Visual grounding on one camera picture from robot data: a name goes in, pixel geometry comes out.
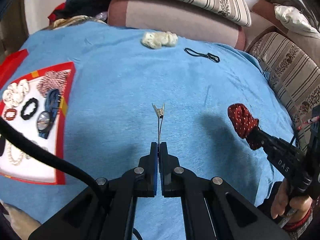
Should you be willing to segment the person's right hand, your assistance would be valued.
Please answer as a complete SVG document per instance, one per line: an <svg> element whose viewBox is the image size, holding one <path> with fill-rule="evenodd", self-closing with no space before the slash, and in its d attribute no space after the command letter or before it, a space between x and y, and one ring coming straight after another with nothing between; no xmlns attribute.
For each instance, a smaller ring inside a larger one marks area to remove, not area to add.
<svg viewBox="0 0 320 240"><path fill-rule="evenodd" d="M271 205L271 217L276 219L278 216L284 217L285 209L289 205L291 208L296 209L296 212L290 216L288 223L295 223L301 221L308 213L312 199L309 196L295 197L289 200L287 195L288 182L283 179L278 192Z"/></svg>

